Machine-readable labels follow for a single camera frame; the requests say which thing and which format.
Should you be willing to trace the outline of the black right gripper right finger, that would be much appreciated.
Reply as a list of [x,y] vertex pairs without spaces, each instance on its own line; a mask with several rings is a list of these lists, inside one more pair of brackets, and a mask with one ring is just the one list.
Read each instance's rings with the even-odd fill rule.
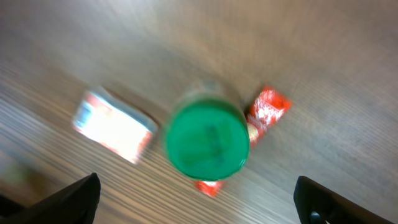
[[306,176],[297,179],[294,204],[301,223],[392,224]]

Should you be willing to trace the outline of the green lid jar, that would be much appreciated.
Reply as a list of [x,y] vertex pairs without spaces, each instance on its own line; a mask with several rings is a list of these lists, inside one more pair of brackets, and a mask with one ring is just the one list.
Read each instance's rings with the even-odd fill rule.
[[195,82],[168,122],[165,150],[170,163],[191,179],[218,181],[239,172],[250,140],[238,93],[215,80]]

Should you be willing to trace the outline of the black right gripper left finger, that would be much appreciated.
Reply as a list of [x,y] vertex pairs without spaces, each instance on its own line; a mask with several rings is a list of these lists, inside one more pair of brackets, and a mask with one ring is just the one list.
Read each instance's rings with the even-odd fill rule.
[[29,207],[1,196],[1,224],[92,224],[100,195],[92,173]]

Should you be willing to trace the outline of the red coffee stick sachet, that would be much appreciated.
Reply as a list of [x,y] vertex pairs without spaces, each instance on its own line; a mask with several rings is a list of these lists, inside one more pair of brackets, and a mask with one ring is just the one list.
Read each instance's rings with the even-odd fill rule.
[[218,98],[198,102],[204,131],[195,144],[195,167],[200,176],[195,182],[202,193],[215,197],[224,180],[246,163],[250,149],[291,108],[292,102],[268,86],[260,92],[246,113]]

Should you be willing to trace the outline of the red white small box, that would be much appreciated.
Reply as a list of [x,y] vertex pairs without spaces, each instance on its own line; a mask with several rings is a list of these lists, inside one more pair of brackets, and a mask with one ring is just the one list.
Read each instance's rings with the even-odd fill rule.
[[133,164],[159,130],[148,114],[102,87],[85,92],[72,125],[80,134]]

